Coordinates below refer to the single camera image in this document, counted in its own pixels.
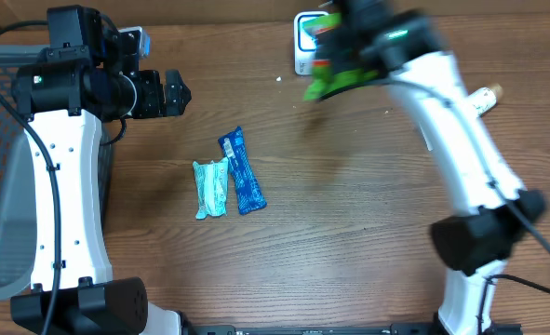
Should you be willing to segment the green snack bag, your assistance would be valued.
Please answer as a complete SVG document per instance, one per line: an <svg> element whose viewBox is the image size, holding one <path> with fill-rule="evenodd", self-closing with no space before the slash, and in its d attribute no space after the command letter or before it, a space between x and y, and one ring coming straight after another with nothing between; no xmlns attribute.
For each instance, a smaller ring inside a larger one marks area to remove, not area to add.
<svg viewBox="0 0 550 335"><path fill-rule="evenodd" d="M304 93L306 101L323 101L381 77L380 70L364 65L358 59L354 38L342 24L340 13L309 20L303 28L316 44L311 68L312 83Z"/></svg>

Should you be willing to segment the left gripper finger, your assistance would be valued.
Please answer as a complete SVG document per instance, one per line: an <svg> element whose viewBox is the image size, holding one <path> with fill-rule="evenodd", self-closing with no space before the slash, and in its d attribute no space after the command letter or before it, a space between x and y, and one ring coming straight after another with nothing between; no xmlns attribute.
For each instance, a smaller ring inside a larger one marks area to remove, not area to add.
<svg viewBox="0 0 550 335"><path fill-rule="evenodd" d="M185 85L178 70L166 71L165 95L167 99L190 99L191 90Z"/></svg>
<svg viewBox="0 0 550 335"><path fill-rule="evenodd" d="M185 108L191 101L190 96L184 96L179 98L166 97L166 110L165 116L182 116L185 112Z"/></svg>

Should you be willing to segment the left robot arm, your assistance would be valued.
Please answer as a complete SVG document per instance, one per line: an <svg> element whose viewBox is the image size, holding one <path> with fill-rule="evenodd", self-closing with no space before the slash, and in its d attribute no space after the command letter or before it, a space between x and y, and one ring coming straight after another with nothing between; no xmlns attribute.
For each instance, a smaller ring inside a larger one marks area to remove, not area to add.
<svg viewBox="0 0 550 335"><path fill-rule="evenodd" d="M101 224L103 126L179 116L191 93L175 70L143 71L150 43L79 5L47 13L50 45L13 85L34 163L32 290L11 316L36 334L180 334L180 314L152 304L138 277L114 279Z"/></svg>

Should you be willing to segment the white tube gold cap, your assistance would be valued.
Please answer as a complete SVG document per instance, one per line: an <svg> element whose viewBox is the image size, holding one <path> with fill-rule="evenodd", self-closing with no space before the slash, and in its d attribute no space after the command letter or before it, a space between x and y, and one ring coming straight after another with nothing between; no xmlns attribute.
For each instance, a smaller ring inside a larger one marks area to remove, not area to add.
<svg viewBox="0 0 550 335"><path fill-rule="evenodd" d="M503 87L499 84L490 84L481 87L468 96L469 103L474 107L476 116L481 117L497 105L503 97Z"/></svg>

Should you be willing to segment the teal tissue pack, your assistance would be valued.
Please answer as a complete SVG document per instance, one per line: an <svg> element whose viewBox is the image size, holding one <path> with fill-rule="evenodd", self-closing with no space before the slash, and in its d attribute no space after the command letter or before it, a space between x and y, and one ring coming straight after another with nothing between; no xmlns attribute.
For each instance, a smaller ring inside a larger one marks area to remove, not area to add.
<svg viewBox="0 0 550 335"><path fill-rule="evenodd" d="M193 162L198 198L198 211L195 215L197 220L227 214L228 167L227 157L207 164Z"/></svg>

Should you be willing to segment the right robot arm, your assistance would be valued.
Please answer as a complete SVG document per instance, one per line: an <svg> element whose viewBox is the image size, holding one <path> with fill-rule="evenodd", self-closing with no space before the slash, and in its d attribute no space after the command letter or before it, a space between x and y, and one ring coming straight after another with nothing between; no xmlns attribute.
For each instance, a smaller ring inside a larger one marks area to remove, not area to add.
<svg viewBox="0 0 550 335"><path fill-rule="evenodd" d="M418 10L385 1L338 1L306 25L316 40L314 95L385 86L417 125L439 168L453 212L430 228L447 268L432 334L518 334L490 318L514 246L534 234L546 204L503 159L463 84L455 55Z"/></svg>

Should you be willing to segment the blue snack bar wrapper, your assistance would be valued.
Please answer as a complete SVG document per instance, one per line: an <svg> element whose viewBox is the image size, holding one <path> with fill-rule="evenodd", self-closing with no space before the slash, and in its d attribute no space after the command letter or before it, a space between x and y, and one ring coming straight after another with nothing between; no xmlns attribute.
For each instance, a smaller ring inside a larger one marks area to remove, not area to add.
<svg viewBox="0 0 550 335"><path fill-rule="evenodd" d="M267 202L250 166L242 127L220 137L218 143L229 161L240 215L263 209Z"/></svg>

